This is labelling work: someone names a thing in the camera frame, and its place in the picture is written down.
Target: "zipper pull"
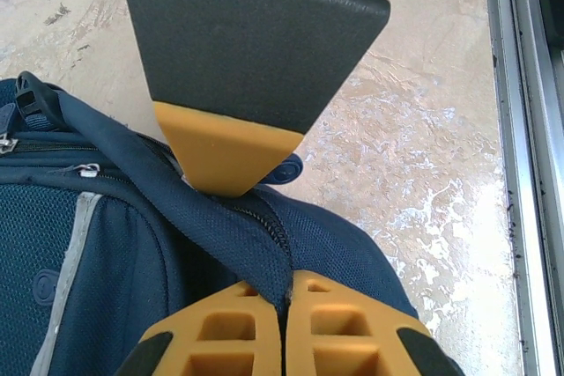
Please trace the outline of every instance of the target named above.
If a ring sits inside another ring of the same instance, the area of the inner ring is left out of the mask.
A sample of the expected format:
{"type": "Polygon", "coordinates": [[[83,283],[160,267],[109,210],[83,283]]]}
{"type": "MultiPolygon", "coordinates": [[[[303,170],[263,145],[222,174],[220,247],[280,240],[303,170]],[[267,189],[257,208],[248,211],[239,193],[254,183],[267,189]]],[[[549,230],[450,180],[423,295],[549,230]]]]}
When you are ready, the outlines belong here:
{"type": "Polygon", "coordinates": [[[0,155],[13,151],[18,143],[18,140],[8,138],[8,132],[16,116],[16,110],[15,103],[8,103],[0,107],[0,155]]]}
{"type": "Polygon", "coordinates": [[[74,167],[78,174],[83,178],[96,178],[100,173],[100,165],[89,163],[88,165],[78,165],[74,167]]]}
{"type": "Polygon", "coordinates": [[[10,153],[14,151],[18,144],[18,140],[15,138],[8,138],[8,134],[3,133],[0,135],[0,155],[10,153]]]}

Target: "shoulder strap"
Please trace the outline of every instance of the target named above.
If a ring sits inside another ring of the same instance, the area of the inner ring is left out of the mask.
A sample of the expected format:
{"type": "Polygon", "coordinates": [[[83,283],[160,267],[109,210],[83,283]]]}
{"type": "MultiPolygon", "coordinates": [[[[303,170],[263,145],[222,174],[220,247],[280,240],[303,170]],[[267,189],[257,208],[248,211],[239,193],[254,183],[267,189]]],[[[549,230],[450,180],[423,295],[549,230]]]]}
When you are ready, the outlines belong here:
{"type": "Polygon", "coordinates": [[[188,239],[255,287],[279,313],[284,310],[292,279],[290,262],[262,228],[183,183],[121,123],[66,92],[58,93],[64,121],[71,129],[127,174],[142,195],[188,239]]]}

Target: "concrete floor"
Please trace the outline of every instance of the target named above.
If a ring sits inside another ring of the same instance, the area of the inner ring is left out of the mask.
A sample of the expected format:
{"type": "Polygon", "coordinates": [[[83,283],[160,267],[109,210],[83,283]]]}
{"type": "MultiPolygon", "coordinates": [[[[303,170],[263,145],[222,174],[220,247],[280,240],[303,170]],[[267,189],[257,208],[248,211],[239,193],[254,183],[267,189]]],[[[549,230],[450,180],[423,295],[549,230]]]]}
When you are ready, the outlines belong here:
{"type": "MultiPolygon", "coordinates": [[[[374,238],[467,375],[522,374],[486,0],[390,1],[283,190],[374,238]]],[[[125,0],[0,0],[0,76],[22,70],[162,137],[125,0]]]]}

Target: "plastic buckle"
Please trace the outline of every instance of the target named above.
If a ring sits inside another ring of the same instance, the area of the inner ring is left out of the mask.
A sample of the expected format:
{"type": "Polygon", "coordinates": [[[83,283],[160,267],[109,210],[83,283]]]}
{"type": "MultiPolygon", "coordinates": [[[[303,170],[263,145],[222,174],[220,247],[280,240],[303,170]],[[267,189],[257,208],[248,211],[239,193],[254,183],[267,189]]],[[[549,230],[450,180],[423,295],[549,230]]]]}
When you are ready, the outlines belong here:
{"type": "Polygon", "coordinates": [[[53,84],[47,84],[29,71],[23,71],[16,80],[16,104],[22,117],[44,114],[49,123],[56,129],[66,130],[59,95],[62,89],[53,84]]]}

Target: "zipper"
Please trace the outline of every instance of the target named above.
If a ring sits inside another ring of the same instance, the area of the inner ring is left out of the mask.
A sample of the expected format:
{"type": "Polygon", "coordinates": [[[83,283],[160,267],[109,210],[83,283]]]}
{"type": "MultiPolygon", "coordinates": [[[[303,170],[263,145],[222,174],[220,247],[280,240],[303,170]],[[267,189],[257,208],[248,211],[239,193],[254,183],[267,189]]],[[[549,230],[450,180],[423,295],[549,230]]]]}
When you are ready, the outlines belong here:
{"type": "Polygon", "coordinates": [[[284,229],[275,211],[265,200],[252,192],[235,200],[216,199],[227,209],[241,213],[258,222],[266,230],[274,243],[290,259],[290,264],[293,265],[286,229],[284,229]]]}
{"type": "Polygon", "coordinates": [[[7,133],[0,135],[0,155],[14,151],[18,142],[16,138],[8,138],[7,133]]]}
{"type": "MultiPolygon", "coordinates": [[[[182,174],[182,169],[170,147],[145,134],[137,135],[145,142],[145,145],[175,173],[182,174]]],[[[88,145],[76,145],[72,143],[58,143],[49,141],[18,140],[8,138],[7,134],[0,135],[0,156],[8,153],[31,153],[40,151],[97,151],[96,147],[88,145]]]]}
{"type": "Polygon", "coordinates": [[[56,169],[49,171],[49,173],[77,173],[81,178],[102,178],[104,180],[111,180],[121,182],[127,185],[133,185],[133,182],[126,178],[120,178],[114,175],[108,175],[102,172],[101,166],[98,163],[88,163],[82,165],[68,166],[63,169],[56,169]]]}
{"type": "Polygon", "coordinates": [[[5,151],[5,153],[30,153],[37,151],[96,151],[95,147],[89,147],[86,145],[76,145],[70,143],[53,143],[53,142],[42,142],[42,141],[31,141],[31,140],[7,140],[16,142],[12,149],[5,151]]]}

